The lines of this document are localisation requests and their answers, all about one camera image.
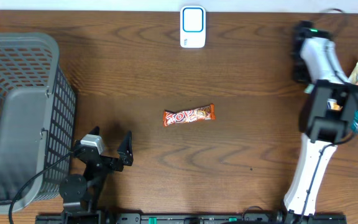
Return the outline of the red chocolate bar wrapper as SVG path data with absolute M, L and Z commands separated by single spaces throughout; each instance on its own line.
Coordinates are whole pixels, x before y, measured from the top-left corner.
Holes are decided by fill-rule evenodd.
M 172 124 L 192 123 L 201 120 L 215 120 L 215 106 L 210 104 L 192 110 L 184 110 L 180 112 L 164 111 L 163 126 L 167 127 Z

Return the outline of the mint green wipes packet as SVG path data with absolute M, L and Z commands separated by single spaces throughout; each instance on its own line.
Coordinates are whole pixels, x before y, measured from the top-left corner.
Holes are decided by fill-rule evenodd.
M 314 88 L 314 85 L 313 85 L 313 84 L 309 84 L 309 85 L 305 88 L 304 92 L 305 92 L 306 94 L 310 94 L 310 93 L 313 91 L 313 88 Z

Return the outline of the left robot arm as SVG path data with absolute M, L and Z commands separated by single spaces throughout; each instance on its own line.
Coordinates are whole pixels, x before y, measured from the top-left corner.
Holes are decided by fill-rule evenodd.
M 98 209 L 98 201 L 108 175 L 132 165 L 132 133 L 127 132 L 119 145 L 119 157 L 104 156 L 105 148 L 98 127 L 75 143 L 73 156 L 86 168 L 82 174 L 70 174 L 60 183 L 63 223 L 114 223 L 108 211 Z

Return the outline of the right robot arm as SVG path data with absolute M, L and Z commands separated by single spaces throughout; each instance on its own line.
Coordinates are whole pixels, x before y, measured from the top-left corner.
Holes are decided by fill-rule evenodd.
M 351 140 L 358 110 L 358 86 L 351 84 L 337 59 L 332 33 L 300 21 L 293 30 L 293 79 L 312 84 L 300 116 L 301 151 L 283 203 L 301 222 L 315 213 L 318 191 L 338 145 Z

